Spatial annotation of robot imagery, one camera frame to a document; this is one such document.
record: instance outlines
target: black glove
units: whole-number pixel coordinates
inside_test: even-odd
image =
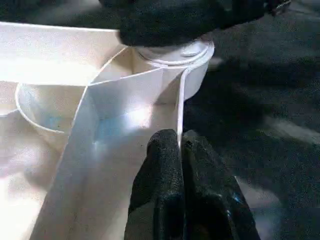
[[[204,137],[154,134],[134,179],[125,240],[260,240],[234,176]]]
[[[279,12],[286,0],[100,0],[121,10],[120,38],[129,46],[164,47],[188,43]]]

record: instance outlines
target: dark floor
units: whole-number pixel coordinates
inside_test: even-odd
[[[7,6],[0,20],[117,28],[97,1]],[[205,135],[236,176],[279,198],[279,240],[320,239],[320,1],[299,2],[276,19],[216,32],[216,55],[229,61],[184,109],[185,130]]]

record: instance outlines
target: white plastic lid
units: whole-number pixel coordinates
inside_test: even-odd
[[[208,42],[196,40],[188,45],[168,47],[138,47],[146,59],[164,65],[184,65],[201,58],[209,48]]]

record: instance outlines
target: gloved hand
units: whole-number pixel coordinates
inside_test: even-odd
[[[286,1],[100,0],[106,7],[121,9],[122,42],[141,47],[185,44],[214,29],[259,19]]]

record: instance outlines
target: white plastic tray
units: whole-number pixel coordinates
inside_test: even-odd
[[[0,238],[121,239],[147,143],[167,128],[180,141],[183,102],[214,46],[168,66],[120,44],[114,30],[0,23],[0,35],[0,80],[18,83],[17,109],[0,116],[0,207],[15,214],[0,217]]]

